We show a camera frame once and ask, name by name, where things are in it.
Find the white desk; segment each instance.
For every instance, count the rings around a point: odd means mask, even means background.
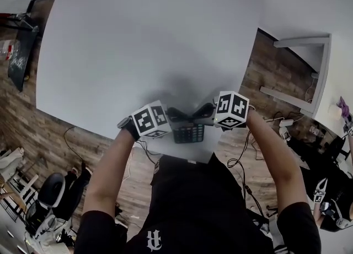
[[[109,138],[116,124],[160,99],[186,113],[220,90],[238,91],[262,0],[55,0],[41,45],[36,105]],[[222,130],[148,149],[208,161]]]
[[[326,128],[333,131],[339,137],[344,135],[344,120],[332,118],[328,111],[331,105],[339,102],[342,96],[353,109],[353,94],[350,92],[353,68],[349,59],[349,44],[339,34],[328,37],[316,37],[307,39],[281,40],[274,43],[275,47],[323,45],[323,58],[319,73],[319,79],[311,103],[280,93],[279,91],[261,87],[263,93],[269,94],[280,100],[295,105],[301,109],[301,113],[318,121]]]

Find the red label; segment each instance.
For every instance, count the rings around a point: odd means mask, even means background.
[[[6,55],[6,59],[5,60],[8,60],[8,58],[10,58],[11,50],[12,50],[12,45],[9,45],[9,49],[7,51],[7,55]]]

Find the power strip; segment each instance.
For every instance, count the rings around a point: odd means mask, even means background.
[[[294,123],[293,119],[282,120],[280,122],[280,127],[289,127],[289,126],[293,125],[293,123]]]

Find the calculator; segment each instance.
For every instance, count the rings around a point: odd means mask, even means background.
[[[204,140],[205,125],[188,123],[173,130],[175,143],[195,143]]]

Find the black sleeve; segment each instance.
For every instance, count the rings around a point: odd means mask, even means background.
[[[74,252],[119,253],[125,243],[126,236],[117,232],[114,219],[110,215],[101,211],[89,211],[81,218]]]
[[[288,250],[298,253],[321,253],[321,240],[308,203],[297,202],[279,215],[277,226]]]
[[[336,226],[336,222],[330,216],[325,216],[324,220],[321,223],[322,230],[331,231],[333,233],[340,230],[338,226]]]

